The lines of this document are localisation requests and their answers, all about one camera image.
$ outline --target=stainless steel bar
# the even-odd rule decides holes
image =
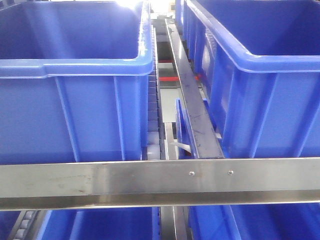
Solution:
[[[160,208],[161,217],[161,239],[175,240],[175,221],[174,221],[174,207],[162,206]]]
[[[0,209],[320,202],[320,158],[0,166]]]
[[[165,130],[165,159],[166,160],[176,160],[176,146],[172,145],[174,143],[174,132],[172,129],[172,122],[164,123]]]
[[[174,233],[176,240],[187,240],[187,228],[183,206],[173,207]]]
[[[190,68],[176,24],[173,19],[166,19],[165,23],[175,68],[180,80],[183,95],[182,103],[190,123],[191,139],[193,141],[191,145],[195,147],[195,157],[199,159],[223,158],[223,152],[200,95],[194,73]]]

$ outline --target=blue plastic crate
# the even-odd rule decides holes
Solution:
[[[0,163],[139,160],[147,145],[149,4],[0,10]]]
[[[158,207],[50,210],[36,240],[160,240]]]
[[[0,239],[6,240],[19,216],[19,211],[0,211]]]
[[[190,144],[190,127],[176,101],[179,143]],[[179,159],[189,159],[179,151]],[[193,240],[317,240],[319,203],[191,206],[188,216]]]
[[[175,0],[175,19],[180,28],[184,25],[184,4],[185,0]]]
[[[320,4],[187,4],[206,28],[198,31],[202,52],[194,61],[230,156],[320,156]]]

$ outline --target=metal strip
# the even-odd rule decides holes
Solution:
[[[196,148],[195,157],[199,159],[223,158],[223,152],[200,95],[194,73],[190,68],[175,22],[173,19],[166,19],[165,23],[175,68],[180,79],[179,83],[183,95],[181,102],[187,111],[192,134],[191,139]]]
[[[320,158],[0,166],[0,209],[320,202]]]
[[[173,207],[174,233],[176,240],[187,240],[187,229],[183,206]]]
[[[165,159],[176,160],[177,159],[176,146],[172,144],[175,142],[174,132],[172,129],[172,122],[165,122],[164,130],[165,130]]]

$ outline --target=metal frame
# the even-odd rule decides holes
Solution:
[[[220,159],[210,148],[215,133],[199,91],[189,92],[177,28],[167,26],[197,155],[211,157],[0,165],[0,210],[320,202],[320,157]]]

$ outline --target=metal rail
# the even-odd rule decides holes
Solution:
[[[194,73],[190,68],[175,21],[166,19],[165,23],[175,68],[179,76],[180,91],[182,93],[181,104],[186,109],[188,122],[190,123],[191,141],[193,141],[191,145],[195,150],[195,158],[223,158],[223,152],[203,103]]]
[[[320,158],[0,166],[0,209],[320,202]]]

